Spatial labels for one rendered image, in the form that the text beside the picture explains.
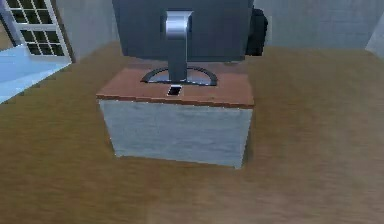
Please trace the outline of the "grey cabinet with brown top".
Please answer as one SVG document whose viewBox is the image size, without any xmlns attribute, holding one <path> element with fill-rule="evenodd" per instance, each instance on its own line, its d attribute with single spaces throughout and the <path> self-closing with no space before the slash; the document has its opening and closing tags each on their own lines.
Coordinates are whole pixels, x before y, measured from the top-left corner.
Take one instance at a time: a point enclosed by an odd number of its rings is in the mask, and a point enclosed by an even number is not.
<svg viewBox="0 0 384 224">
<path fill-rule="evenodd" d="M 130 63 L 96 93 L 115 155 L 241 168 L 254 108 L 246 65 L 203 63 L 218 84 L 181 84 L 174 95 L 142 81 L 164 65 Z"/>
</svg>

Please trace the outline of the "grey television set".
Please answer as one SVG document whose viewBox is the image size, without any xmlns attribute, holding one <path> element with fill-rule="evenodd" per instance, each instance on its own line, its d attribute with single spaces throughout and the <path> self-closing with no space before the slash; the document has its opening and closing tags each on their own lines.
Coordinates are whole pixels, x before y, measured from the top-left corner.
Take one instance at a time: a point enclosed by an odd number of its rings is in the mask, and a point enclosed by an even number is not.
<svg viewBox="0 0 384 224">
<path fill-rule="evenodd" d="M 147 73 L 146 83 L 161 72 L 167 82 L 188 84 L 188 72 L 199 71 L 217 84 L 217 76 L 197 62 L 242 61 L 245 58 L 252 0 L 112 0 L 122 53 L 165 61 Z"/>
</svg>

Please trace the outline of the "black round object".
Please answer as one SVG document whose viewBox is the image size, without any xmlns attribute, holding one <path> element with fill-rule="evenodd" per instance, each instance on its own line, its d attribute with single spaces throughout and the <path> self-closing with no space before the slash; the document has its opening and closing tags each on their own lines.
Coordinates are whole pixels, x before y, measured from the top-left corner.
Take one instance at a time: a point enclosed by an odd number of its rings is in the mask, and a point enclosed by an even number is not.
<svg viewBox="0 0 384 224">
<path fill-rule="evenodd" d="M 248 34 L 246 54 L 261 56 L 265 46 L 268 20 L 261 9 L 253 8 Z"/>
</svg>

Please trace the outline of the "white door with glass panes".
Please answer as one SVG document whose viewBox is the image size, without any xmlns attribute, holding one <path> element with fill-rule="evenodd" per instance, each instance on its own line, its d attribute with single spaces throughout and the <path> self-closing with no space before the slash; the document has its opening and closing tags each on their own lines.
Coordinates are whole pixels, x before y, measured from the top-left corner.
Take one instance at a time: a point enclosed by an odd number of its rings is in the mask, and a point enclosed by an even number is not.
<svg viewBox="0 0 384 224">
<path fill-rule="evenodd" d="M 0 0 L 0 19 L 33 60 L 72 63 L 54 0 Z"/>
</svg>

